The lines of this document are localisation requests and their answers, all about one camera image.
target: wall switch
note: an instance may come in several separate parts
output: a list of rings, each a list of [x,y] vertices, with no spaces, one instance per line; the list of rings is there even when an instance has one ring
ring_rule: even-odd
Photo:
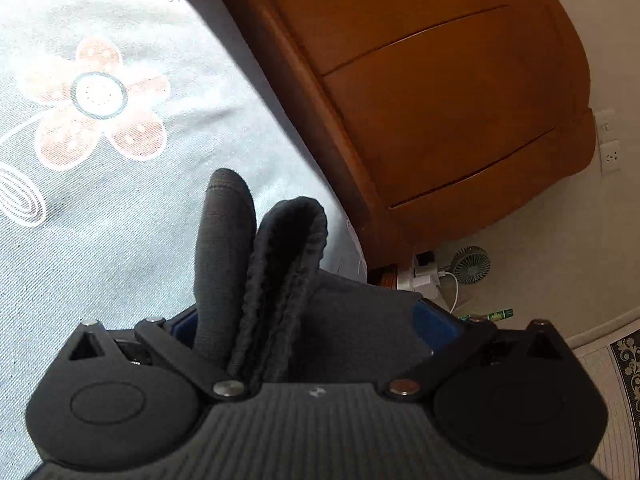
[[[620,169],[620,142],[612,140],[600,145],[600,166],[602,174]]]
[[[593,115],[596,121],[596,127],[598,129],[598,143],[603,144],[613,140],[616,135],[614,134],[614,119],[616,111],[613,108],[607,108],[601,110]]]

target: flower center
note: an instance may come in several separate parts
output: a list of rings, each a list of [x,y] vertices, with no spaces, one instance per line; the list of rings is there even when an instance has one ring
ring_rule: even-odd
[[[71,85],[71,99],[78,110],[92,119],[111,119],[127,105],[127,89],[105,72],[85,72]]]

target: circular joint cover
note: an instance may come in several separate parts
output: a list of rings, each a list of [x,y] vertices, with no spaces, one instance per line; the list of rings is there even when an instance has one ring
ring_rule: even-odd
[[[43,459],[113,471],[178,446],[198,410],[195,390],[177,374],[91,358],[47,372],[28,403],[26,424]]]
[[[433,413],[465,454],[523,472],[588,463],[607,425],[606,406],[588,380],[560,361],[535,358],[453,376],[436,391]]]

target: wall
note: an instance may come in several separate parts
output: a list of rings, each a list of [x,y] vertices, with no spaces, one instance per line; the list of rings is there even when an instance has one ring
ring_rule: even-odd
[[[623,169],[601,176],[596,153],[580,174],[436,259],[448,264],[469,244],[491,256],[487,278],[463,288],[460,314],[513,308],[504,328],[545,317],[571,336],[640,304],[640,0],[560,1],[589,59],[591,108],[616,110]]]

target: flower print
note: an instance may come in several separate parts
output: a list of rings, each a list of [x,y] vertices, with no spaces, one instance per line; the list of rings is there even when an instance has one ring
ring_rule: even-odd
[[[169,97],[157,73],[128,70],[118,48],[104,38],[85,38],[76,60],[47,56],[18,77],[30,100],[55,105],[37,127],[35,149],[52,170],[76,167],[105,136],[122,155],[150,160],[166,146],[166,130],[152,107]]]

